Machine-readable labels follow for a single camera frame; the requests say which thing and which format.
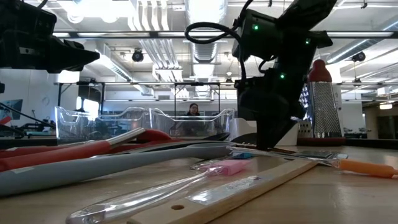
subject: clear plastic bin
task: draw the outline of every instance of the clear plastic bin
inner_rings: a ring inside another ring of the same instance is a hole
[[[128,107],[120,114],[92,116],[55,107],[57,138],[60,143],[108,139],[136,128],[150,128],[145,108]]]
[[[229,132],[234,109],[225,109],[216,116],[169,116],[157,108],[149,109],[150,128],[176,138],[205,138]]]

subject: person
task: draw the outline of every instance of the person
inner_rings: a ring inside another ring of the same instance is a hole
[[[189,110],[186,116],[200,116],[199,106],[196,103],[189,105]],[[198,120],[199,118],[184,118],[184,120]],[[198,121],[183,121],[183,131],[185,136],[196,136],[197,131],[200,131],[201,124]]]

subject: desk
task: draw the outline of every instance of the desk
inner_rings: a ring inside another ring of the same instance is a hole
[[[398,151],[394,150],[347,146],[323,149],[347,153],[350,159],[398,167]],[[66,187],[2,198],[0,223],[65,223],[71,212],[92,203],[192,175],[193,171],[188,167],[196,161],[168,161]],[[244,172],[232,177],[214,177],[216,179],[203,188],[240,179],[283,162],[283,159],[258,157]],[[398,180],[342,174],[331,167],[317,166],[211,223],[388,224],[398,223],[397,207]]]

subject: dark hair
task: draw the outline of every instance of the dark hair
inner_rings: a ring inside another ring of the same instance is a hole
[[[196,105],[197,108],[199,109],[199,106],[198,106],[196,103],[191,103],[191,105],[189,105],[189,109],[191,109],[191,107],[192,107],[193,105]]]

